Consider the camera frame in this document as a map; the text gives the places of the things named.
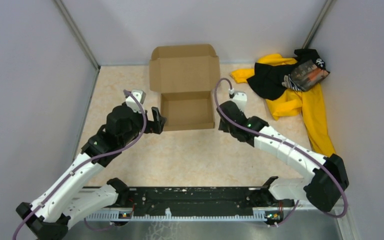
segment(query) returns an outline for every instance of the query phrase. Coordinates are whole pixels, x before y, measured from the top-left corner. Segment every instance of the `beige floor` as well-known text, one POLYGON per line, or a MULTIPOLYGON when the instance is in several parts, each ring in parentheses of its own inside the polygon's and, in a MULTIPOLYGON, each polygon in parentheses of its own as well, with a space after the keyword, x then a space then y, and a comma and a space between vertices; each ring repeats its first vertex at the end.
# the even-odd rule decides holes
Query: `beige floor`
MULTIPOLYGON (((233 70, 252 67, 252 64, 222 64, 221 76, 228 77, 233 70)), ((248 95, 245 110, 248 117, 258 116, 291 140, 310 147, 301 115, 275 121, 265 101, 248 84, 233 84, 236 90, 245 91, 248 95)), ((150 109, 159 107, 159 94, 149 89, 148 66, 102 67, 79 147, 105 123, 107 114, 124 102, 123 89, 144 90, 144 107, 149 110, 148 117, 152 118, 150 109)), ((227 83, 223 83, 218 94, 221 102, 228 99, 227 89, 227 83)), ((218 128, 220 118, 217 114, 215 116, 218 128)), ((274 156, 240 143, 217 128, 146 134, 92 178, 88 185, 101 186, 108 179, 117 177, 128 186, 261 186, 271 176, 299 177, 274 156)))

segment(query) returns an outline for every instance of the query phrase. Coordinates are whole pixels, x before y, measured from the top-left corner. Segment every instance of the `box lid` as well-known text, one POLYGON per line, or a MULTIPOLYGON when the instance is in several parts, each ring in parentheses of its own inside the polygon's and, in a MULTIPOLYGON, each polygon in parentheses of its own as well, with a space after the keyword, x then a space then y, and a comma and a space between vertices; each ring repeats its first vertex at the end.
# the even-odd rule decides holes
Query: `box lid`
POLYGON ((149 87, 159 93, 211 91, 220 63, 210 44, 159 46, 149 61, 149 87))

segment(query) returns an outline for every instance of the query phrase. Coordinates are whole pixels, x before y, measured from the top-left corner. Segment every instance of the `open cardboard box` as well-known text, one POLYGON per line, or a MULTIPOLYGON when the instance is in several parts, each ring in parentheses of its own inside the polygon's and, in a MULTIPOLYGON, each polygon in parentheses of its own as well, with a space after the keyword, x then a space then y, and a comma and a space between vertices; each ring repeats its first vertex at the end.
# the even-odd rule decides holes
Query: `open cardboard box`
POLYGON ((149 87, 161 93, 164 131, 213 129, 211 90, 220 63, 210 44, 159 46, 149 61, 149 87))

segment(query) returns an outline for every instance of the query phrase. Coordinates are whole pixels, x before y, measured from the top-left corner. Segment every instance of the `yellow cloth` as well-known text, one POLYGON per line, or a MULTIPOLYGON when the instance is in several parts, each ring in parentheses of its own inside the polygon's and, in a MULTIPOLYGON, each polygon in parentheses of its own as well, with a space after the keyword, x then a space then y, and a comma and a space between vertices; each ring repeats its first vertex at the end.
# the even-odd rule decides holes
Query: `yellow cloth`
MULTIPOLYGON (((260 58, 260 64, 272 66, 295 64, 294 58, 283 58, 280 54, 270 54, 260 58)), ((254 69, 238 69, 230 73, 237 83, 246 83, 254 75, 254 69)), ((330 156, 335 153, 334 146, 328 135, 325 102, 322 86, 318 83, 309 91, 301 92, 286 89, 276 100, 265 100, 275 120, 279 117, 295 116, 302 113, 308 138, 315 152, 330 156)))

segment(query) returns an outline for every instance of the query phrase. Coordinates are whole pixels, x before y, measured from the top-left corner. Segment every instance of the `black cloth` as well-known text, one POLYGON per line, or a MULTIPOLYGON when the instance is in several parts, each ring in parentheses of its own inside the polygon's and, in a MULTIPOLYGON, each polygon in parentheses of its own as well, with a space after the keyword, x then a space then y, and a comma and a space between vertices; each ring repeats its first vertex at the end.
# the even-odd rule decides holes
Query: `black cloth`
POLYGON ((308 91, 329 74, 315 49, 296 49, 294 53, 297 63, 291 65, 272 66, 256 62, 255 75, 247 79, 251 89, 264 99, 276 100, 287 88, 308 91))

